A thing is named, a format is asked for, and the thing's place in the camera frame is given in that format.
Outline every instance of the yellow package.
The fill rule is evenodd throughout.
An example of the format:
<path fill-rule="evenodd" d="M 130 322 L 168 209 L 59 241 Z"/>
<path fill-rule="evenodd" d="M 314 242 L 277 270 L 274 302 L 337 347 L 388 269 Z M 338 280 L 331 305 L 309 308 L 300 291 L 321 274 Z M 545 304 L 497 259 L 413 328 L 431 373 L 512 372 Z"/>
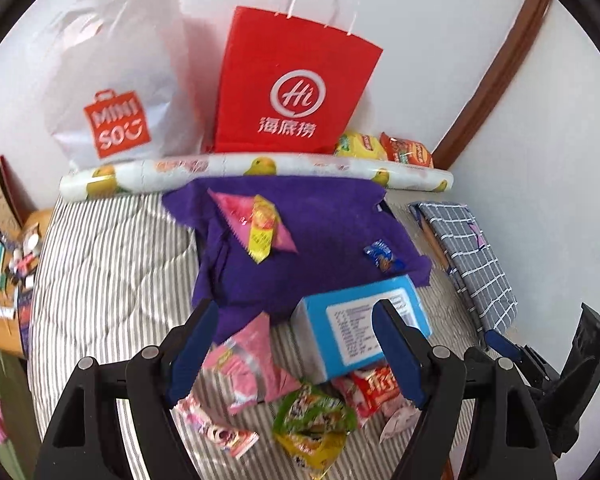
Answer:
<path fill-rule="evenodd" d="M 263 196 L 256 195 L 253 200 L 253 215 L 247 251 L 257 264 L 269 256 L 271 252 L 273 229 L 276 226 L 277 219 L 276 207 Z"/>
<path fill-rule="evenodd" d="M 277 434 L 273 436 L 291 455 L 294 463 L 305 469 L 313 480 L 320 480 L 344 449 L 345 433 Z"/>
<path fill-rule="evenodd" d="M 386 151 L 378 139 L 355 132 L 346 132 L 340 137 L 333 155 L 388 160 Z"/>

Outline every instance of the screw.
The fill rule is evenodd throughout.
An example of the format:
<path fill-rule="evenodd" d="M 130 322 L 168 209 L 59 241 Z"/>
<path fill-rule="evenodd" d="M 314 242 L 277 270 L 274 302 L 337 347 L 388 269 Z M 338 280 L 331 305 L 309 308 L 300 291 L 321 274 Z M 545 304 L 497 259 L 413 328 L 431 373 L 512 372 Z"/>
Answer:
<path fill-rule="evenodd" d="M 435 355 L 438 359 L 447 359 L 451 355 L 451 350 L 449 350 L 449 348 L 446 346 L 434 346 L 433 355 Z"/>
<path fill-rule="evenodd" d="M 147 346 L 145 348 L 142 349 L 142 357 L 144 357 L 145 359 L 153 359 L 154 357 L 156 357 L 159 354 L 159 350 L 157 346 Z"/>
<path fill-rule="evenodd" d="M 498 359 L 498 366 L 503 370 L 511 370 L 513 368 L 513 362 L 508 357 L 501 357 Z"/>
<path fill-rule="evenodd" d="M 78 361 L 78 368 L 80 370 L 87 370 L 93 366 L 93 357 L 83 357 Z"/>

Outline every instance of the blue candy wrapper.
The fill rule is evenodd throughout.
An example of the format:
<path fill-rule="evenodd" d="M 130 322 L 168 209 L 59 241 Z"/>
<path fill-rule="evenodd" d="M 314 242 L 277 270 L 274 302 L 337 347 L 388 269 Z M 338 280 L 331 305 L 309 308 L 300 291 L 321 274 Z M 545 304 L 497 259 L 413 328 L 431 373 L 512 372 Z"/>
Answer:
<path fill-rule="evenodd" d="M 388 272 L 401 272 L 405 269 L 404 262 L 394 258 L 391 249 L 382 240 L 373 242 L 371 245 L 365 247 L 365 254 L 373 260 L 376 267 L 380 269 L 383 274 L 387 274 Z"/>

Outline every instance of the blue gripper pad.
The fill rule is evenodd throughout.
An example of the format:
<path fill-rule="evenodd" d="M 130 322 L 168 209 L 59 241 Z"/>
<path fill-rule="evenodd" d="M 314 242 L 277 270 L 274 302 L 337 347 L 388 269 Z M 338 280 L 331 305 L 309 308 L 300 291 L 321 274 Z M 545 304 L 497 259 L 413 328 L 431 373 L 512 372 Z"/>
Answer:
<path fill-rule="evenodd" d="M 378 339 L 382 353 L 394 373 L 402 395 L 405 399 L 412 400 L 418 409 L 423 409 L 429 397 L 422 389 L 422 369 L 401 333 L 401 331 L 408 333 L 410 330 L 416 332 L 419 330 L 407 326 L 393 306 L 389 303 L 387 307 L 386 303 L 378 301 L 371 313 L 371 323 L 376 339 Z M 390 314 L 389 308 L 393 310 L 394 316 Z"/>
<path fill-rule="evenodd" d="M 522 361 L 522 354 L 518 345 L 514 345 L 500 332 L 487 330 L 487 332 L 484 333 L 484 342 L 502 357 L 508 357 L 515 363 Z"/>
<path fill-rule="evenodd" d="M 170 407 L 188 396 L 218 328 L 218 306 L 211 301 L 171 365 L 171 386 L 166 400 Z"/>

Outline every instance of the gray striped blanket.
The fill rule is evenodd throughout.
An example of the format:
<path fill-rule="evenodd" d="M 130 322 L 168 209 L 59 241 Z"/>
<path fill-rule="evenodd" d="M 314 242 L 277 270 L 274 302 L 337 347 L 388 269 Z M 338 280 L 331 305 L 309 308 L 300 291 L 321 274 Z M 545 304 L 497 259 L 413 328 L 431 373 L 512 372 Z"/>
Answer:
<path fill-rule="evenodd" d="M 420 251 L 428 252 L 430 248 L 407 209 L 413 197 L 410 192 L 394 192 L 388 203 Z M 129 359 L 144 346 L 159 344 L 170 328 L 187 319 L 197 272 L 194 235 L 173 221 L 162 208 L 160 195 L 58 202 L 36 277 L 31 322 L 29 384 L 41 435 L 81 357 L 94 356 L 100 363 Z M 431 286 L 418 291 L 432 325 L 432 344 L 445 344 L 462 355 L 477 343 L 462 301 L 443 270 L 434 268 Z M 297 351 L 300 342 L 289 327 L 282 324 L 273 329 L 271 341 L 276 362 L 300 378 L 304 374 Z M 193 433 L 173 412 L 202 478 L 306 478 L 272 438 L 278 403 L 261 404 L 231 416 L 226 408 L 232 400 L 230 385 L 212 372 L 200 374 L 194 392 L 222 420 L 260 434 L 256 446 L 234 460 Z M 471 409 L 465 401 L 456 443 L 468 434 Z M 120 419 L 133 475 L 146 480 L 130 411 L 123 400 Z M 378 414 L 363 430 L 348 437 L 329 479 L 391 477 L 410 435 L 378 444 L 384 422 Z"/>

